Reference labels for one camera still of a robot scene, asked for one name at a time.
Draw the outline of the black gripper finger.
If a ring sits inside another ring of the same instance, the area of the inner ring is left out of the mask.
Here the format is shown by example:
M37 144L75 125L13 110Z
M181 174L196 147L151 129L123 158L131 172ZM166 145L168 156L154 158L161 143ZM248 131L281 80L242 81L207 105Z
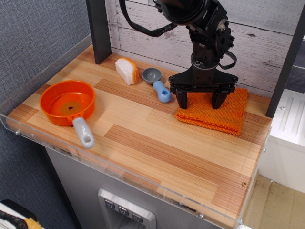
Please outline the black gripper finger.
M223 92L213 92L212 94L212 107L213 109L219 109L223 102L226 100L228 96L227 91Z
M187 92L177 90L176 99L177 99L178 105L181 109L187 109L187 105L188 105Z

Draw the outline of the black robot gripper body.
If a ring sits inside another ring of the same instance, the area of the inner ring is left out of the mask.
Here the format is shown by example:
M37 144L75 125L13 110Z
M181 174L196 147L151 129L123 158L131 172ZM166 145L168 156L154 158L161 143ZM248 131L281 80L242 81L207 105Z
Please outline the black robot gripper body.
M170 91L174 94L179 91L183 93L231 93L235 91L237 81L237 76L215 68L198 69L194 66L169 77Z

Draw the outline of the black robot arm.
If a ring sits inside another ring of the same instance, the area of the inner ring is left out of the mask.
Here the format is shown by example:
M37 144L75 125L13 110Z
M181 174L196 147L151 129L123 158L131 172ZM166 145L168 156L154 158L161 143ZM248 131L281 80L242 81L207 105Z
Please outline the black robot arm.
M235 66L227 12L217 0L157 0L155 6L174 25L185 26L193 44L191 67L169 77L170 91L186 109L188 93L212 93L212 107L221 107L235 91L238 77L225 70Z

